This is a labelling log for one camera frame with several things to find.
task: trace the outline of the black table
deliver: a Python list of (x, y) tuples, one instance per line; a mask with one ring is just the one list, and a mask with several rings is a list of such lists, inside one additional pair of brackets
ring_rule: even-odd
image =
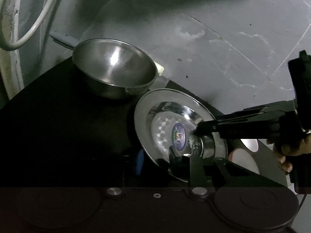
[[(119, 186), (124, 174), (135, 175), (133, 165), (142, 148), (133, 114), (141, 95), (126, 101), (97, 97), (85, 90), (82, 80), (69, 58), (1, 109), (2, 186)], [(166, 87), (191, 95), (214, 116), (221, 115), (176, 83), (169, 81)], [(139, 180), (125, 185), (170, 183), (176, 184), (145, 156)]]

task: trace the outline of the white plate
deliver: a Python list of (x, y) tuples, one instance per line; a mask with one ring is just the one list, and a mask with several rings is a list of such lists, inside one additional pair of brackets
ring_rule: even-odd
[(259, 169), (257, 167), (257, 164), (255, 160), (252, 158), (252, 156), (245, 151), (244, 149), (237, 148), (234, 149), (230, 154), (228, 158), (231, 162), (244, 167), (254, 173), (259, 174)]

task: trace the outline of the gray wall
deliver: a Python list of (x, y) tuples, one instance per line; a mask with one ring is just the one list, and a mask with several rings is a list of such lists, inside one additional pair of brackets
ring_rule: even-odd
[[(24, 2), (21, 31), (43, 0)], [(287, 62), (311, 53), (311, 0), (60, 0), (51, 18), (46, 38), (34, 35), (20, 51), (26, 85), (72, 53), (46, 29), (131, 43), (223, 113), (292, 99)], [(310, 205), (308, 198), (294, 222), (298, 232), (310, 232)]]

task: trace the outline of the round pad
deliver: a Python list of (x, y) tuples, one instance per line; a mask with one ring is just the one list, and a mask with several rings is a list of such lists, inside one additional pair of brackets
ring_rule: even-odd
[(16, 198), (20, 217), (32, 226), (60, 229), (92, 216), (100, 205), (94, 188), (24, 188)]
[(222, 187), (214, 202), (226, 220), (252, 230), (287, 225), (298, 212), (298, 199), (286, 187)]

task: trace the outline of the sticker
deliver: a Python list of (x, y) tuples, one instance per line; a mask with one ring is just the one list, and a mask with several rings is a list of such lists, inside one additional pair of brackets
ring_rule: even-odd
[(174, 125), (172, 130), (172, 142), (176, 150), (181, 151), (186, 144), (186, 131), (181, 123)]

